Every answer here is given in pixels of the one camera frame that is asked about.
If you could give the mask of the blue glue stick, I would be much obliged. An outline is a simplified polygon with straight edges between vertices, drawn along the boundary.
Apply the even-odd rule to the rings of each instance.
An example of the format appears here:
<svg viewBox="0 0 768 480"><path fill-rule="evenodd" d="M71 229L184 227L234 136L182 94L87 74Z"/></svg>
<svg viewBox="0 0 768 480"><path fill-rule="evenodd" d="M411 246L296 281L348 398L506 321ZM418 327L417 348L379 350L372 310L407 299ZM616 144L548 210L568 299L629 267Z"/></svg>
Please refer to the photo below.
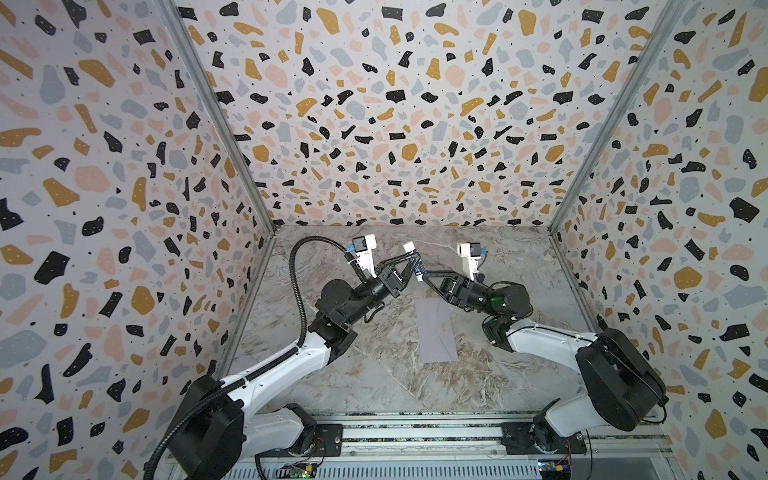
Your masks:
<svg viewBox="0 0 768 480"><path fill-rule="evenodd" d="M425 273L421 256L413 241L409 241L403 245L404 252L409 255L409 260L413 263L413 273L418 281L422 281L422 277Z"/></svg>

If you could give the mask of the lavender envelope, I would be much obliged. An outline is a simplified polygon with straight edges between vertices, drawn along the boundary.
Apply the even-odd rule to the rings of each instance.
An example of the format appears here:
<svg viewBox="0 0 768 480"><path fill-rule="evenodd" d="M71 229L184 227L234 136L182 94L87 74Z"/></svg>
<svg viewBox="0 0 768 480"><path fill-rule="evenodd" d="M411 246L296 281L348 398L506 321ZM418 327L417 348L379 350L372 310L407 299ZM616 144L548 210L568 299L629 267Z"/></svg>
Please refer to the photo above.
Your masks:
<svg viewBox="0 0 768 480"><path fill-rule="evenodd" d="M420 360L424 364L449 363L458 359L450 319L450 305L441 299L415 302Z"/></svg>

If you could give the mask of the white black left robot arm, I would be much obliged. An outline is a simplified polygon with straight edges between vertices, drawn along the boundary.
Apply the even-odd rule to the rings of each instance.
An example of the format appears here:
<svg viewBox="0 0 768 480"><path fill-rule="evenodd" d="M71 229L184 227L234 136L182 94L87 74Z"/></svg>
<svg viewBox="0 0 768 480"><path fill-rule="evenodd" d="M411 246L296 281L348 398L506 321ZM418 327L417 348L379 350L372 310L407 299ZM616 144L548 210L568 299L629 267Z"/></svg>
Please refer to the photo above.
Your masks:
<svg viewBox="0 0 768 480"><path fill-rule="evenodd" d="M195 381L146 464L145 478L153 478L164 452L190 479L221 479L244 457L312 453L317 422L306 410L296 403L270 413L263 407L344 355L357 336L354 324L371 319L388 297L405 290L419 262L411 251L381 262L376 275L356 287L342 279L328 282L314 320L295 343L237 374Z"/></svg>

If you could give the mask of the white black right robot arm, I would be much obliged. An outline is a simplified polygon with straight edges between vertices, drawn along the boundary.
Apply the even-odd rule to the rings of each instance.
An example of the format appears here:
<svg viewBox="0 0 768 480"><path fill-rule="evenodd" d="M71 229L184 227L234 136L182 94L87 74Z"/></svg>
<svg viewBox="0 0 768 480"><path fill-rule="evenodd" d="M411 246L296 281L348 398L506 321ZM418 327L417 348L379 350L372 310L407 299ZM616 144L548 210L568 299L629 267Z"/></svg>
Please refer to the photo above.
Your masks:
<svg viewBox="0 0 768 480"><path fill-rule="evenodd" d="M666 407L664 382L623 332L577 332L534 322L529 293L519 283L485 285L453 271L427 272L422 279L447 303L484 314L482 330L494 347L534 355L580 375L583 392L548 403L528 431L513 433L507 445L555 453L590 428L630 432L650 422L655 408Z"/></svg>

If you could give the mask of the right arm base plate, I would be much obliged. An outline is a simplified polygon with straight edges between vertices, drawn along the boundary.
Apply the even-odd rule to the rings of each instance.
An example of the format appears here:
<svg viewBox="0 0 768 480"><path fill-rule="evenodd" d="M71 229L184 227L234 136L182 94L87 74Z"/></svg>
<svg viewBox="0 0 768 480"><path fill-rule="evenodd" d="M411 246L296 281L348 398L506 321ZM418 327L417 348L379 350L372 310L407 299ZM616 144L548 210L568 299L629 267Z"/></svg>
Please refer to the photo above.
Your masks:
<svg viewBox="0 0 768 480"><path fill-rule="evenodd" d="M501 444L508 455L565 455L586 454L585 436L576 433L570 437L558 436L544 423L505 422L501 424Z"/></svg>

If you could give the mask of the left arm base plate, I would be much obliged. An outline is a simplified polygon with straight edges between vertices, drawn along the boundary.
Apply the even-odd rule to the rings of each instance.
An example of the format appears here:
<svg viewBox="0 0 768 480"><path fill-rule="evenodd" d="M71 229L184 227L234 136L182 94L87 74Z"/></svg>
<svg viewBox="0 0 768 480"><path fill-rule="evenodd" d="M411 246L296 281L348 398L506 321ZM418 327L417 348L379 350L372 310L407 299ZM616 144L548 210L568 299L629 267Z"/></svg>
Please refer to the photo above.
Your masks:
<svg viewBox="0 0 768 480"><path fill-rule="evenodd" d="M339 457L342 452L344 426L340 423L305 427L296 442L288 448L290 455L306 457Z"/></svg>

